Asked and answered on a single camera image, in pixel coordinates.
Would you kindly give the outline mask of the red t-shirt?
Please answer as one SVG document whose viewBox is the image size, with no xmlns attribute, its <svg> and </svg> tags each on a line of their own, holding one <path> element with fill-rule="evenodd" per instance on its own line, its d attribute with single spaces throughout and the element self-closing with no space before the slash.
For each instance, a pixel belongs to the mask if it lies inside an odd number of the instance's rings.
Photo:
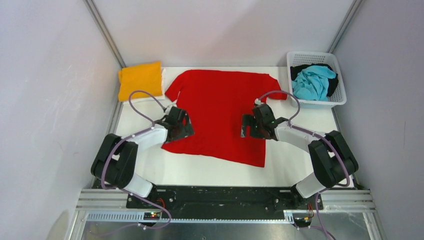
<svg viewBox="0 0 424 240">
<path fill-rule="evenodd" d="M 194 134 L 162 145 L 174 154 L 201 155 L 263 168 L 266 141 L 241 137 L 243 115 L 254 102 L 287 99 L 279 82 L 265 73 L 191 69 L 178 75 L 165 92 L 187 111 Z"/>
</svg>

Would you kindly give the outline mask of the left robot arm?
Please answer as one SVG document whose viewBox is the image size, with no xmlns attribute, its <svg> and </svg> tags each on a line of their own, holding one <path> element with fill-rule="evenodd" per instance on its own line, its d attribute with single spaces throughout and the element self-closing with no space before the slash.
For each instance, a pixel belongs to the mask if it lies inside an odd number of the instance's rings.
<svg viewBox="0 0 424 240">
<path fill-rule="evenodd" d="M 169 144 L 194 135 L 186 110 L 172 106 L 152 127 L 120 137 L 106 135 L 91 165 L 91 174 L 114 188 L 138 195 L 145 208 L 157 204 L 156 185 L 135 173 L 137 155 L 151 147 Z"/>
</svg>

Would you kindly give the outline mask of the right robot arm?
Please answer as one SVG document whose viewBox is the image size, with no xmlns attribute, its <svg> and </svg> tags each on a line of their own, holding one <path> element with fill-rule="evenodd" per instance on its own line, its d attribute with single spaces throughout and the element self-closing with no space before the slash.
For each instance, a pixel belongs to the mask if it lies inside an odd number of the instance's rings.
<svg viewBox="0 0 424 240">
<path fill-rule="evenodd" d="M 242 116 L 240 135 L 288 143 L 309 154 L 313 172 L 290 189 L 290 202 L 297 209 L 308 205 L 313 195 L 343 180 L 349 185 L 350 176 L 359 169 L 341 132 L 316 132 L 295 125 L 287 118 L 276 118 L 266 103 L 256 104 L 252 114 Z"/>
</svg>

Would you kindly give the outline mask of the folded white t-shirt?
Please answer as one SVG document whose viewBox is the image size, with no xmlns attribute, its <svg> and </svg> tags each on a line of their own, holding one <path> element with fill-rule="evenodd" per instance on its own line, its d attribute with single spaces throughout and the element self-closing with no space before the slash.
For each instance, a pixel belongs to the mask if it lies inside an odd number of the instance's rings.
<svg viewBox="0 0 424 240">
<path fill-rule="evenodd" d="M 132 103 L 152 101 L 153 99 L 157 99 L 157 100 L 164 100 L 165 99 L 164 93 L 165 93 L 165 72 L 166 71 L 163 67 L 161 69 L 162 69 L 162 90 L 163 90 L 163 94 L 161 96 L 153 96 L 146 91 L 137 90 L 137 93 L 134 93 L 134 95 L 131 97 Z"/>
</svg>

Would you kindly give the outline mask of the folded orange t-shirt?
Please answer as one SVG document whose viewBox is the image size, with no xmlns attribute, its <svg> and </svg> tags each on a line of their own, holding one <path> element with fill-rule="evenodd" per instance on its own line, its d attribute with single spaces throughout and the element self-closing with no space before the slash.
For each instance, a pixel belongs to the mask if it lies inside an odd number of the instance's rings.
<svg viewBox="0 0 424 240">
<path fill-rule="evenodd" d="M 120 102 L 128 101 L 134 91 L 145 91 L 154 97 L 163 95 L 160 61 L 122 68 L 118 72 L 118 80 Z"/>
</svg>

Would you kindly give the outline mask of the white plastic basket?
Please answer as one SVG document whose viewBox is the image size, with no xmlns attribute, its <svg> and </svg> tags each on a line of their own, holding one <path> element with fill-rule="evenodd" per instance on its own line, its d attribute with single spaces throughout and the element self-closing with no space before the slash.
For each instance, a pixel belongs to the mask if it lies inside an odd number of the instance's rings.
<svg viewBox="0 0 424 240">
<path fill-rule="evenodd" d="M 336 74 L 336 80 L 329 81 L 330 96 L 325 101 L 300 99 L 300 106 L 310 109 L 331 109 L 344 105 L 347 101 L 345 86 L 336 56 L 328 52 L 317 51 L 290 51 L 286 55 L 288 87 L 294 93 L 293 82 L 302 69 L 310 66 L 328 67 Z"/>
</svg>

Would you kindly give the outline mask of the left controller board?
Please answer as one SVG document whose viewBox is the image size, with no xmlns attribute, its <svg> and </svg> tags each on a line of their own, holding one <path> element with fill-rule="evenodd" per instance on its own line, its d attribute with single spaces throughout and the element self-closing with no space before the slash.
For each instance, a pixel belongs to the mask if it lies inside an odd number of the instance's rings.
<svg viewBox="0 0 424 240">
<path fill-rule="evenodd" d="M 148 211 L 148 212 L 144 212 L 143 214 L 143 220 L 144 221 L 158 221 L 161 219 L 161 212 L 153 212 L 153 211 Z"/>
</svg>

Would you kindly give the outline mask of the controller board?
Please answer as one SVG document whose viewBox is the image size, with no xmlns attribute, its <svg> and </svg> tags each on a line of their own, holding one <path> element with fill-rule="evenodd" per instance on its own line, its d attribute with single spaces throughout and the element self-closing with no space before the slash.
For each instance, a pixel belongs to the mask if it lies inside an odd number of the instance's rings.
<svg viewBox="0 0 424 240">
<path fill-rule="evenodd" d="M 297 229 L 310 228 L 311 224 L 312 224 L 311 217 L 295 217 L 293 220 L 293 225 Z"/>
<path fill-rule="evenodd" d="M 158 221 L 161 219 L 161 212 L 153 212 L 153 211 L 148 211 L 148 212 L 144 212 L 143 214 L 143 220 L 144 221 Z"/>
</svg>

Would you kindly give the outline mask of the right controller board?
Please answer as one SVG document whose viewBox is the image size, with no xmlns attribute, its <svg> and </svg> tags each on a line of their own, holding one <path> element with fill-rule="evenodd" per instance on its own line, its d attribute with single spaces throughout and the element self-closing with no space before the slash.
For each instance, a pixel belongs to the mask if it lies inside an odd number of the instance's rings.
<svg viewBox="0 0 424 240">
<path fill-rule="evenodd" d="M 311 224 L 312 224 L 311 217 L 295 217 L 293 220 L 293 225 L 297 229 L 310 228 Z"/>
</svg>

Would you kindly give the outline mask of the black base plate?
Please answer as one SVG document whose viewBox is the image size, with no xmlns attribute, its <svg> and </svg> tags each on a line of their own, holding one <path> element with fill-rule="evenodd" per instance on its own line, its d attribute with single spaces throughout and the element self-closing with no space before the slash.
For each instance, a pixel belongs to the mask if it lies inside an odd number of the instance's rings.
<svg viewBox="0 0 424 240">
<path fill-rule="evenodd" d="M 286 220 L 285 211 L 323 210 L 289 187 L 158 185 L 147 198 L 177 220 Z"/>
</svg>

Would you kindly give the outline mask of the aluminium frame rail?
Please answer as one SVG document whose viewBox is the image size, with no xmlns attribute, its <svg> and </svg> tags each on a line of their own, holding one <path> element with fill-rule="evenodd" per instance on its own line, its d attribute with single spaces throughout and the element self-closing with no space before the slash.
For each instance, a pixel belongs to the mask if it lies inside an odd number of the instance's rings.
<svg viewBox="0 0 424 240">
<path fill-rule="evenodd" d="M 120 190 L 83 189 L 79 195 L 77 211 L 144 212 L 153 207 L 126 207 L 128 195 Z M 376 213 L 377 208 L 369 190 L 335 189 L 320 195 L 321 213 Z"/>
</svg>

